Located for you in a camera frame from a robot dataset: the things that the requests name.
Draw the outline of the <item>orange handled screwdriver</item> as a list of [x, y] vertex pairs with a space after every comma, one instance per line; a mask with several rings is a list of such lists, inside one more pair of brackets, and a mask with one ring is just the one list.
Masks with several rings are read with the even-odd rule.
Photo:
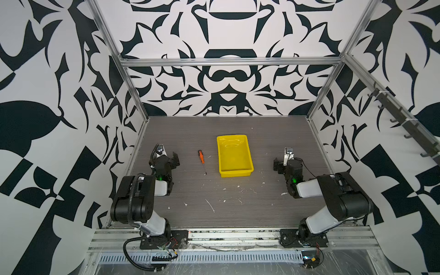
[[206, 167], [205, 167], [205, 157], [204, 157], [202, 150], [198, 150], [198, 156], [199, 156], [200, 162], [203, 166], [204, 173], [205, 173], [205, 175], [207, 175], [207, 171], [206, 171]]

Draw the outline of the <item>yellow plastic bin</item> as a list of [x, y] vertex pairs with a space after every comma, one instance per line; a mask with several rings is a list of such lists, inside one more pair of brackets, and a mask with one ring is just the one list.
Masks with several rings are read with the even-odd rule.
[[217, 149], [222, 178], [251, 176], [254, 166], [246, 135], [218, 136]]

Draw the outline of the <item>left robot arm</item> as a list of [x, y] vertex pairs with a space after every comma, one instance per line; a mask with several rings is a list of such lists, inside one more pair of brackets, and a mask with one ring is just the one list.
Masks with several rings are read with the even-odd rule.
[[110, 217], [140, 230], [147, 237], [170, 238], [171, 229], [168, 220], [154, 210], [156, 197], [169, 196], [173, 189], [172, 171], [179, 165], [178, 155], [168, 156], [164, 146], [157, 144], [150, 160], [150, 175], [139, 173], [125, 176], [113, 200]]

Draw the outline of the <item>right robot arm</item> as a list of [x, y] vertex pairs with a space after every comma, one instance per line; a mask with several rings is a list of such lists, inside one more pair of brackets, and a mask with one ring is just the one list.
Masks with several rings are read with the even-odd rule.
[[340, 224], [362, 220], [372, 213], [372, 200], [350, 173], [325, 174], [305, 181], [303, 167], [299, 158], [273, 161], [273, 169], [285, 178], [289, 195], [295, 199], [323, 197], [325, 206], [302, 219], [294, 235], [281, 233], [282, 246], [296, 242], [302, 246], [311, 245]]

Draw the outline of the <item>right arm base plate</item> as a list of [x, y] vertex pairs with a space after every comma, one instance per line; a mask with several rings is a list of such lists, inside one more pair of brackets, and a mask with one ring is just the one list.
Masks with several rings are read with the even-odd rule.
[[325, 233], [312, 234], [301, 229], [281, 229], [279, 243], [284, 248], [328, 247]]

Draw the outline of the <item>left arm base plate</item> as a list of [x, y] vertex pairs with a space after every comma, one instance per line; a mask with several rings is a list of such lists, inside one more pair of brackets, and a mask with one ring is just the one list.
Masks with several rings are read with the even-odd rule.
[[189, 232], [187, 230], [171, 230], [165, 231], [163, 235], [151, 236], [141, 240], [141, 250], [153, 249], [179, 249], [187, 245]]

